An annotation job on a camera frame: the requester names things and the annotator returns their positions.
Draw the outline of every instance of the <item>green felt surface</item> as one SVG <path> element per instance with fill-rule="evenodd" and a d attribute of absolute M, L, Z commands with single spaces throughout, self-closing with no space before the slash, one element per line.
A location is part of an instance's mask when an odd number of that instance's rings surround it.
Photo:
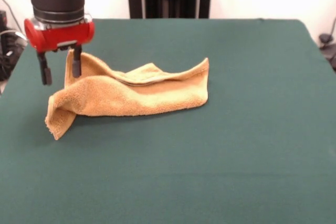
<path fill-rule="evenodd" d="M 201 108 L 79 116 L 54 141 L 27 48 L 0 98 L 0 223 L 336 223 L 336 78 L 295 20 L 96 20 L 115 70 L 209 57 Z"/>

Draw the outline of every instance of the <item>yellow towel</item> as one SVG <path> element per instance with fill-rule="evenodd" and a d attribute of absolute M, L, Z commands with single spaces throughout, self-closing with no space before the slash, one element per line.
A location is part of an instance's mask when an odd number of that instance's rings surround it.
<path fill-rule="evenodd" d="M 167 73 L 153 63 L 130 72 L 114 71 L 102 60 L 82 53 L 82 76 L 72 76 L 73 50 L 68 52 L 65 87 L 49 98 L 47 127 L 55 140 L 70 128 L 76 115 L 136 116 L 194 108 L 208 99 L 209 62 Z"/>

